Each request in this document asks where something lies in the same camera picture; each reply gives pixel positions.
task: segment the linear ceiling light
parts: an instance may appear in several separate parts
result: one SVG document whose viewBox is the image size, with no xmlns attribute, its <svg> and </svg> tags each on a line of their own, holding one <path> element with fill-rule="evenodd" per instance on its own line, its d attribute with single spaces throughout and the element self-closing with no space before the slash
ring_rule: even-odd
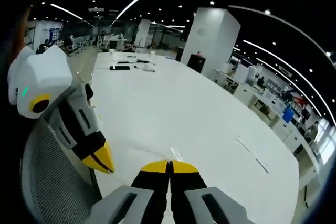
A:
<svg viewBox="0 0 336 224">
<path fill-rule="evenodd" d="M 266 52 L 266 53 L 272 55 L 273 57 L 277 58 L 277 59 L 280 60 L 282 63 L 284 63 L 286 66 L 288 66 L 289 68 L 291 68 L 294 72 L 296 72 L 296 73 L 297 73 L 303 80 L 305 80 L 306 83 L 308 83 L 308 85 L 309 85 L 309 86 L 315 91 L 315 93 L 319 96 L 319 98 L 320 98 L 321 101 L 323 102 L 324 106 L 327 108 L 327 110 L 328 110 L 328 112 L 329 112 L 329 114 L 330 114 L 330 116 L 331 116 L 331 118 L 332 118 L 332 120 L 333 120 L 333 122 L 334 122 L 334 125 L 336 125 L 336 120 L 335 120 L 335 118 L 334 118 L 334 116 L 333 116 L 333 114 L 332 114 L 332 112 L 331 112 L 329 106 L 327 105 L 326 101 L 323 99 L 322 95 L 317 91 L 317 89 L 316 89 L 316 88 L 315 88 L 315 87 L 314 87 L 314 86 L 307 80 L 306 77 L 304 77 L 298 70 L 296 70 L 296 69 L 295 69 L 294 67 L 292 67 L 290 64 L 288 64 L 287 62 L 285 62 L 284 60 L 282 60 L 281 58 L 279 58 L 279 57 L 276 56 L 275 54 L 272 54 L 270 51 L 267 51 L 266 49 L 264 49 L 264 48 L 262 48 L 262 47 L 259 47 L 259 46 L 255 45 L 255 44 L 253 44 L 253 43 L 251 43 L 251 42 L 249 42 L 249 41 L 243 40 L 243 42 L 248 43 L 248 44 L 250 44 L 250 45 L 252 45 L 252 46 L 254 46 L 254 47 L 257 47 L 257 48 L 263 50 L 264 52 Z"/>
<path fill-rule="evenodd" d="M 185 28 L 185 26 L 169 26 L 169 27 L 176 27 L 176 28 Z"/>
<path fill-rule="evenodd" d="M 121 11 L 121 13 L 119 13 L 119 15 L 116 17 L 116 19 L 120 18 L 121 15 L 124 14 L 124 12 L 126 12 L 132 5 L 134 5 L 137 1 L 139 0 L 133 0 L 128 6 L 125 7 L 124 10 Z"/>
<path fill-rule="evenodd" d="M 320 111 L 317 109 L 317 107 L 315 106 L 315 104 L 309 99 L 309 97 L 294 83 L 292 82 L 287 76 L 285 76 L 283 73 L 281 73 L 280 71 L 278 71 L 277 69 L 275 69 L 274 67 L 272 67 L 270 64 L 264 62 L 263 60 L 260 60 L 259 58 L 257 58 L 257 60 L 259 60 L 260 62 L 262 62 L 263 64 L 265 64 L 266 66 L 268 66 L 269 68 L 273 69 L 275 72 L 279 73 L 282 77 L 284 77 L 287 81 L 289 81 L 294 87 L 296 87 L 306 98 L 307 100 L 313 105 L 313 107 L 316 108 L 317 113 L 319 114 L 320 117 L 322 117 Z"/>
<path fill-rule="evenodd" d="M 71 14 L 72 16 L 75 16 L 76 18 L 79 18 L 80 20 L 83 20 L 81 17 L 77 16 L 76 14 L 72 13 L 72 12 L 69 11 L 69 10 L 66 10 L 66 9 L 64 9 L 64 8 L 58 6 L 58 5 L 55 5 L 55 4 L 50 4 L 50 5 L 53 6 L 53 7 L 55 7 L 55 8 L 58 8 L 58 9 L 64 11 L 64 12 L 66 12 L 66 13 L 68 13 L 68 14 Z"/>
</svg>

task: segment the white conference table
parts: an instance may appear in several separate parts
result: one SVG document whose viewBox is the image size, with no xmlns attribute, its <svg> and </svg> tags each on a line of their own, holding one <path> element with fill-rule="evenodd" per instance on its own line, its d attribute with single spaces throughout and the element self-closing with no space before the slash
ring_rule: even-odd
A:
<svg viewBox="0 0 336 224">
<path fill-rule="evenodd" d="M 149 57 L 128 52 L 115 52 L 114 57 L 135 61 L 126 58 L 130 55 Z M 255 224 L 290 224 L 299 170 L 284 143 L 206 77 L 175 60 L 157 56 L 155 61 L 155 73 L 134 69 L 133 64 L 128 71 L 111 71 L 116 64 L 111 55 L 98 54 L 91 104 L 116 171 L 96 172 L 102 196 L 131 185 L 150 162 L 177 159 L 194 165 L 208 187 L 218 187 L 243 205 Z M 174 223 L 169 193 L 167 198 L 162 223 Z"/>
</svg>

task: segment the office worker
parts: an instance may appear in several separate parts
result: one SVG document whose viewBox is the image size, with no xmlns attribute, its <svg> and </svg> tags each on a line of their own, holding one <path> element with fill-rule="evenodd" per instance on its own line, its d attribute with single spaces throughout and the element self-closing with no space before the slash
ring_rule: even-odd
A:
<svg viewBox="0 0 336 224">
<path fill-rule="evenodd" d="M 315 140 L 318 133 L 319 133 L 319 121 L 315 121 L 314 124 L 307 129 L 304 135 L 304 139 L 309 144 L 311 143 L 311 141 Z"/>
<path fill-rule="evenodd" d="M 264 83 L 265 83 L 265 80 L 264 80 L 264 77 L 261 77 L 258 81 L 257 81 L 257 85 L 259 87 L 263 87 L 264 86 Z"/>
</svg>

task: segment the white table surface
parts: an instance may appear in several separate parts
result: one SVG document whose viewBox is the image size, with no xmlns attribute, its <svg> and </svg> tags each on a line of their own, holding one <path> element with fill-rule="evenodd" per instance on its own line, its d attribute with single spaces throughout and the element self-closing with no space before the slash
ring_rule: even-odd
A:
<svg viewBox="0 0 336 224">
<path fill-rule="evenodd" d="M 126 56 L 149 56 L 115 54 L 128 61 L 135 59 Z M 218 187 L 243 205 L 255 224 L 290 224 L 299 170 L 284 143 L 248 107 L 206 77 L 175 60 L 157 56 L 155 61 L 155 73 L 133 65 L 129 71 L 111 71 L 111 55 L 98 54 L 91 104 L 116 169 L 114 174 L 96 172 L 102 196 L 130 185 L 149 162 L 178 159 L 194 165 L 208 187 Z M 169 201 L 162 223 L 174 223 Z"/>
</svg>

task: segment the black phone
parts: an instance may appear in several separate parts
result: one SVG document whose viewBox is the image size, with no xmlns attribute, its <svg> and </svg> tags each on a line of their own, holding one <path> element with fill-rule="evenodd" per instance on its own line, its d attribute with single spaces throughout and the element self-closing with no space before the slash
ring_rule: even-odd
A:
<svg viewBox="0 0 336 224">
<path fill-rule="evenodd" d="M 130 66 L 110 66 L 110 70 L 130 70 Z"/>
</svg>

